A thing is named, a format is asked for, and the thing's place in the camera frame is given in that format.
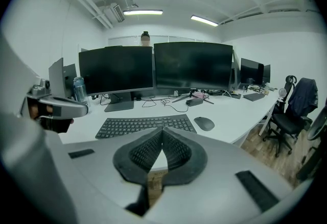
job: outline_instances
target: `black device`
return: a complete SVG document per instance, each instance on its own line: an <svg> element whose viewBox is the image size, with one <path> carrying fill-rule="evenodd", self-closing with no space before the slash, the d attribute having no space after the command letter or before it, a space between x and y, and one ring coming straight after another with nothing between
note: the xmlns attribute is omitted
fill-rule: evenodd
<svg viewBox="0 0 327 224"><path fill-rule="evenodd" d="M262 84L270 83L270 64L264 66L264 73L262 78Z"/></svg>
<svg viewBox="0 0 327 224"><path fill-rule="evenodd" d="M110 94L105 112L133 109L131 91L153 89L152 48L113 46L79 53L88 95Z"/></svg>
<svg viewBox="0 0 327 224"><path fill-rule="evenodd" d="M249 99L252 102L254 102L254 101L257 101L259 99L264 98L265 94L264 93L250 93L250 94L244 95L243 97L246 98L246 99Z"/></svg>
<svg viewBox="0 0 327 224"><path fill-rule="evenodd" d="M154 45L158 88L227 90L232 46L171 42Z"/></svg>
<svg viewBox="0 0 327 224"><path fill-rule="evenodd" d="M264 65L251 60L241 59L241 86L242 85L262 85L264 75Z"/></svg>
<svg viewBox="0 0 327 224"><path fill-rule="evenodd" d="M215 127L214 122L205 117L197 117L194 119L194 121L202 130L206 132L211 131Z"/></svg>
<svg viewBox="0 0 327 224"><path fill-rule="evenodd" d="M190 107L203 104L203 99L202 98L189 99L186 101L186 104Z"/></svg>
<svg viewBox="0 0 327 224"><path fill-rule="evenodd" d="M101 126L96 138L118 137L156 127L175 127L180 130L196 133L188 116L181 114L148 118L108 118Z"/></svg>
<svg viewBox="0 0 327 224"><path fill-rule="evenodd" d="M74 96L74 78L77 77L75 63L63 67L66 97Z"/></svg>

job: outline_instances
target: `wooden floor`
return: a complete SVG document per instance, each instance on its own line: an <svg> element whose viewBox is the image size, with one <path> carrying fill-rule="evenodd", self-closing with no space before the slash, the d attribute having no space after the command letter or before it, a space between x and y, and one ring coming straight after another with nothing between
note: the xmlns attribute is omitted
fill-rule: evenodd
<svg viewBox="0 0 327 224"><path fill-rule="evenodd" d="M262 125L258 125L250 131L241 148L284 177L293 188L297 187L300 184L300 181L295 175L302 166L301 161L303 156L307 156L308 159L314 152L310 151L308 154L309 148L311 146L318 147L319 140L308 141L307 132L302 131L296 144L294 144L294 139L291 137L287 139L288 143L293 148L292 154L288 155L288 149L282 145L281 153L279 154L279 157L276 158L275 152L277 141L267 139L263 142L262 138L267 134L267 132L264 132L260 137L258 133L261 127ZM150 206L152 206L160 197L161 179L167 173L167 170L160 170L151 171L148 174Z"/></svg>

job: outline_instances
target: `tripod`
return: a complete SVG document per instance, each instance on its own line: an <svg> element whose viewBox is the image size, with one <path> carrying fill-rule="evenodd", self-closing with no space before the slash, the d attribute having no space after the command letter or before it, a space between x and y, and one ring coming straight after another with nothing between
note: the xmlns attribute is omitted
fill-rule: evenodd
<svg viewBox="0 0 327 224"><path fill-rule="evenodd" d="M173 103L175 103L175 102L179 102L179 101L181 101L181 100L183 100L183 99L190 98L190 97L199 98L198 96L196 96L196 95L193 94L193 93L196 92L196 91L197 91L196 89L195 89L195 90L191 90L189 95L185 95L185 96L183 96L183 97L181 97L181 98L179 98L179 99L176 99L176 100L173 101ZM214 103L208 101L207 99L203 99L203 100L204 100L205 102L207 102L207 103L214 104Z"/></svg>

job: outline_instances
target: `monitor stand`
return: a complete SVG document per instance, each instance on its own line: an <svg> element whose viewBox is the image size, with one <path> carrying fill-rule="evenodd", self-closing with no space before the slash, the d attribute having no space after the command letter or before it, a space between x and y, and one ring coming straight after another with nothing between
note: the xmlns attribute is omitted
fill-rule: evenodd
<svg viewBox="0 0 327 224"><path fill-rule="evenodd" d="M181 101L181 100L183 100L183 99L190 98L190 97L199 98L198 96L196 96L196 95L193 94L193 93L196 92L196 91L197 91L196 89L191 90L189 95L185 95L185 96L183 96L183 97L181 97L181 98L179 98L179 99L177 99L177 100L174 100L173 103L175 103L175 102L179 102L179 101ZM214 104L214 103L208 101L207 99L203 99L203 100L204 100L205 102L207 102L207 103Z"/></svg>
<svg viewBox="0 0 327 224"><path fill-rule="evenodd" d="M134 102L132 101L130 92L110 93L109 96L110 104L104 110L105 112L123 111L134 108Z"/></svg>

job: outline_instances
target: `ceiling light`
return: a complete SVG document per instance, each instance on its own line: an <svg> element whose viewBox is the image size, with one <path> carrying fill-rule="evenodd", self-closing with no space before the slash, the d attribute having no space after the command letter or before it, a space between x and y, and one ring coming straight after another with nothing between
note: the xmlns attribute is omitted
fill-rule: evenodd
<svg viewBox="0 0 327 224"><path fill-rule="evenodd" d="M162 10L127 10L124 11L125 15L133 14L162 14Z"/></svg>
<svg viewBox="0 0 327 224"><path fill-rule="evenodd" d="M215 27L218 26L218 24L215 23L215 22L211 22L209 20L203 19L203 18L195 16L195 15L192 15L191 19L199 21L199 22L203 22L203 23L206 23L206 24L210 24L211 26L215 26Z"/></svg>

